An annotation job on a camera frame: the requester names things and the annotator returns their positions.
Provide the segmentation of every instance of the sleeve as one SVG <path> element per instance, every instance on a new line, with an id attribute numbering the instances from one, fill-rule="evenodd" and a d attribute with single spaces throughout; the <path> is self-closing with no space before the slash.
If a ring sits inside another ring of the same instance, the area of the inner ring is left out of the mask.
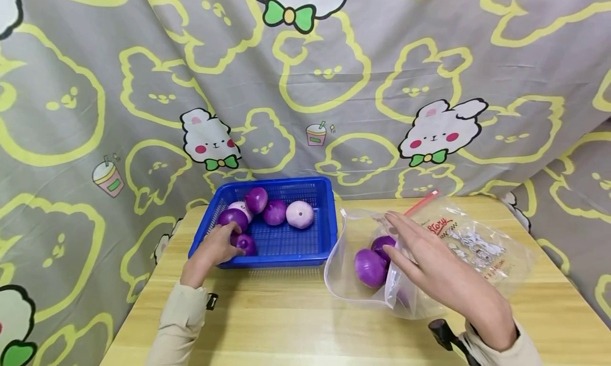
<path id="1" fill-rule="evenodd" d="M 468 322 L 465 323 L 466 331 L 458 338 L 482 366 L 542 366 L 543 361 L 526 331 L 518 322 L 516 328 L 518 339 L 510 349 L 502 353 L 487 346 Z"/>
<path id="2" fill-rule="evenodd" d="M 204 326 L 208 293 L 177 283 L 168 297 L 146 366 L 186 366 Z"/>

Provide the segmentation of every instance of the purple onion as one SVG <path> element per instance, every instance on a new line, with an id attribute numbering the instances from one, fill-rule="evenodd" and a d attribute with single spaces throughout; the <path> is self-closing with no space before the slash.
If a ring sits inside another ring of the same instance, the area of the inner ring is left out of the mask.
<path id="1" fill-rule="evenodd" d="M 248 217 L 246 214 L 237 208 L 230 208 L 221 212 L 218 220 L 216 221 L 220 225 L 228 225 L 230 222 L 235 221 L 240 227 L 242 232 L 246 232 L 248 229 Z"/>
<path id="2" fill-rule="evenodd" d="M 386 282 L 386 261 L 371 249 L 361 249 L 354 256 L 356 277 L 373 289 L 378 289 Z"/>
<path id="3" fill-rule="evenodd" d="M 232 234 L 231 237 L 229 237 L 229 243 L 236 248 L 244 249 L 247 256 L 254 256 L 257 254 L 255 241 L 245 233 Z"/>
<path id="4" fill-rule="evenodd" d="M 258 214 L 263 212 L 265 209 L 268 201 L 268 195 L 267 192 L 261 187 L 254 187 L 249 193 L 246 194 L 244 201 L 246 202 L 246 208 L 248 208 L 251 213 Z"/>
<path id="5" fill-rule="evenodd" d="M 390 236 L 380 236 L 380 237 L 376 238 L 373 241 L 373 243 L 371 243 L 371 250 L 373 250 L 373 252 L 377 253 L 379 257 L 381 257 L 384 261 L 386 261 L 388 264 L 390 264 L 390 257 L 382 249 L 382 247 L 385 246 L 385 245 L 389 245 L 389 246 L 394 248 L 395 244 L 397 244 L 397 242 L 395 241 L 394 238 L 392 238 Z"/>
<path id="6" fill-rule="evenodd" d="M 269 225 L 281 225 L 286 220 L 286 203 L 269 201 L 264 209 L 264 221 Z"/>
<path id="7" fill-rule="evenodd" d="M 298 229 L 309 227 L 314 221 L 314 210 L 306 202 L 297 201 L 286 207 L 286 221 Z"/>
<path id="8" fill-rule="evenodd" d="M 246 214 L 246 217 L 248 217 L 248 224 L 250 224 L 250 222 L 252 221 L 252 213 L 250 213 L 248 208 L 246 208 L 245 202 L 233 202 L 232 204 L 229 205 L 228 210 L 232 208 L 237 208 L 239 210 L 242 210 Z"/>

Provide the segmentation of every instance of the right hand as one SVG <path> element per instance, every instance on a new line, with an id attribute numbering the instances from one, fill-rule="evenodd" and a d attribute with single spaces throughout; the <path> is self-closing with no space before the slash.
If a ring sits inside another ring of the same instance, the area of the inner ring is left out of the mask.
<path id="1" fill-rule="evenodd" d="M 517 335 L 515 323 L 509 302 L 498 290 L 433 232 L 397 212 L 386 213 L 386 219 L 415 262 L 386 245 L 383 250 L 390 260 L 418 288 L 473 324 L 488 346 L 499 351 L 510 348 Z"/>

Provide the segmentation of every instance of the light wood tabletop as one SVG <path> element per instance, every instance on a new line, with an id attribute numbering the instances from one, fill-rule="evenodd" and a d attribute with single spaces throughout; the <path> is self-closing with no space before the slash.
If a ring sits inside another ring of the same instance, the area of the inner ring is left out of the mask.
<path id="1" fill-rule="evenodd" d="M 336 201 L 336 208 L 405 212 L 418 200 Z M 502 230 L 539 254 L 511 304 L 544 363 L 610 365 L 610 331 L 507 208 L 483 196 L 453 200 L 474 220 Z M 205 209 L 196 207 L 186 214 L 102 366 L 144 364 Z M 457 355 L 434 341 L 427 329 L 430 319 L 406 321 L 346 305 L 327 291 L 322 274 L 322 268 L 213 270 L 204 286 L 220 298 L 206 314 L 190 365 L 461 364 Z M 458 314 L 450 311 L 444 318 L 455 333 L 462 331 Z"/>

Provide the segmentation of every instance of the plastic bag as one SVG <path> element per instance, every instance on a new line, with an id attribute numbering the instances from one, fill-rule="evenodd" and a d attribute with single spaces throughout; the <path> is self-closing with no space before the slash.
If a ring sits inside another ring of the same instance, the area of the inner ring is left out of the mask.
<path id="1" fill-rule="evenodd" d="M 439 316 L 445 308 L 417 288 L 393 263 L 389 266 L 386 283 L 378 290 L 363 285 L 354 272 L 354 255 L 369 248 L 375 238 L 389 235 L 395 248 L 410 257 L 397 240 L 397 233 L 383 213 L 341 209 L 342 232 L 325 265 L 325 284 L 335 297 L 364 309 L 388 310 L 397 317 L 422 319 Z M 359 224 L 350 221 L 359 220 Z"/>
<path id="2" fill-rule="evenodd" d="M 535 260 L 530 249 L 505 233 L 474 221 L 438 191 L 430 193 L 405 214 L 437 234 L 505 298 L 530 274 Z"/>

